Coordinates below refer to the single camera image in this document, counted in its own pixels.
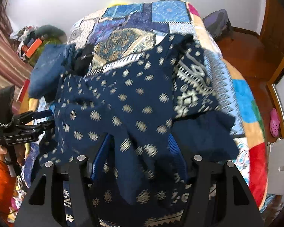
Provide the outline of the orange left sleeve forearm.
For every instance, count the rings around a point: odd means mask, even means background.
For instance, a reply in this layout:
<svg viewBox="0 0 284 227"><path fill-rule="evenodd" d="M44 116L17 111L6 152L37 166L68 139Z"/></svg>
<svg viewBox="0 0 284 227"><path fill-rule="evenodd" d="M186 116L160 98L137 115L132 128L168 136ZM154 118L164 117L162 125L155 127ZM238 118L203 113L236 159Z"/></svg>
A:
<svg viewBox="0 0 284 227"><path fill-rule="evenodd" d="M6 154L7 149L0 146L0 217L4 220L9 215L16 183L16 179L9 174L7 164L3 162Z"/></svg>

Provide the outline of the person left hand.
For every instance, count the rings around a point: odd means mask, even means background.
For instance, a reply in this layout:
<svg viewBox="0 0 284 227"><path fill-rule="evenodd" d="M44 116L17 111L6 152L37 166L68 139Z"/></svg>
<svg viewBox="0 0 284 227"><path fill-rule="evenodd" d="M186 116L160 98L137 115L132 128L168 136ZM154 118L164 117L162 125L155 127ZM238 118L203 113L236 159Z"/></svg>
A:
<svg viewBox="0 0 284 227"><path fill-rule="evenodd" d="M13 146L13 148L14 148L17 163L20 166L23 166L25 164L25 145L17 144ZM12 159L12 156L9 150L4 146L0 146L0 161L5 162L5 159L8 157Z"/></svg>

